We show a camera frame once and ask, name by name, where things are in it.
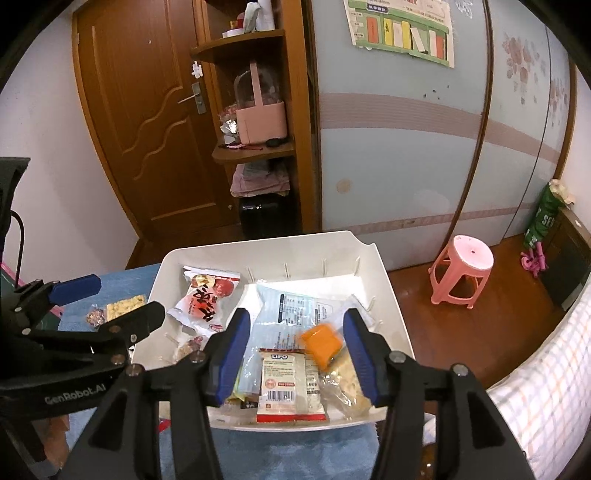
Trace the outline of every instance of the white plastic tray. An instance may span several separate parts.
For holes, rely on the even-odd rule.
[[[401,350],[414,358],[378,249],[374,244],[359,242],[351,232],[316,233],[173,250],[162,261],[150,301],[158,301],[168,310],[186,294],[184,265],[240,273],[241,282],[227,299],[233,302],[229,318],[233,309],[240,306],[249,310],[251,321],[254,321],[260,309],[255,291],[258,280],[269,282],[270,287],[314,297],[345,299],[354,293],[376,321],[373,330],[384,336],[391,349]],[[167,315],[159,329],[136,345],[133,361],[146,369],[170,365],[177,348],[170,338],[184,342],[190,336],[183,332],[179,322]],[[223,408],[208,408],[214,428],[266,432],[332,429],[375,422],[386,416],[385,408],[371,408],[367,416],[348,420],[337,410],[329,409],[330,420],[326,422],[256,424],[256,412],[253,410],[231,414]],[[168,403],[161,403],[160,416],[170,417]]]

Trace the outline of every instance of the cabinet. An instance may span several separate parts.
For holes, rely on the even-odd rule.
[[[316,135],[316,66],[314,65],[309,3],[304,0],[272,2],[276,30],[223,38],[230,21],[244,11],[241,0],[194,0],[199,46],[191,56],[202,63],[207,91],[212,92],[212,118],[219,131],[218,112],[235,102],[233,81],[251,60],[271,66],[278,74],[287,113],[290,141],[272,149],[228,150],[218,146],[213,161],[224,165],[230,177],[237,164],[269,158],[285,159],[291,191],[298,206],[301,231],[320,231],[320,167]]]
[[[573,292],[583,284],[591,266],[591,233],[572,210],[561,208],[554,225],[544,238],[543,249],[548,270],[540,278],[552,301],[566,307],[574,301]]]

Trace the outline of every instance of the pink toy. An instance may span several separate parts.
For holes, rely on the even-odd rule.
[[[528,254],[521,252],[521,266],[530,271],[534,278],[538,278],[538,273],[546,270],[546,257],[541,242],[536,242],[535,253],[531,248]]]

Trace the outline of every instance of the wooden door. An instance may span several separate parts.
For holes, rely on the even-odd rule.
[[[205,82],[191,75],[192,1],[90,0],[76,16],[91,129],[140,236],[186,242],[192,232],[236,224],[225,171],[211,158],[216,131]],[[194,100],[178,103],[197,81],[202,114]]]

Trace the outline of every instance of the blue cloth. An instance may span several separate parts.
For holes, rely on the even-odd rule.
[[[103,275],[100,293],[66,306],[59,330],[92,331],[86,314],[97,304],[144,294],[148,297],[159,265]],[[94,408],[70,415],[66,439],[74,446]],[[374,424],[316,432],[254,433],[212,429],[224,477],[252,480],[369,478],[378,452]],[[170,429],[160,434],[163,480],[174,479]]]
[[[86,321],[86,315],[92,310],[93,305],[104,309],[109,303],[130,299],[136,295],[145,295],[148,299],[159,268],[160,264],[155,264],[101,276],[100,292],[66,305],[57,329],[69,332],[94,332],[94,328]]]

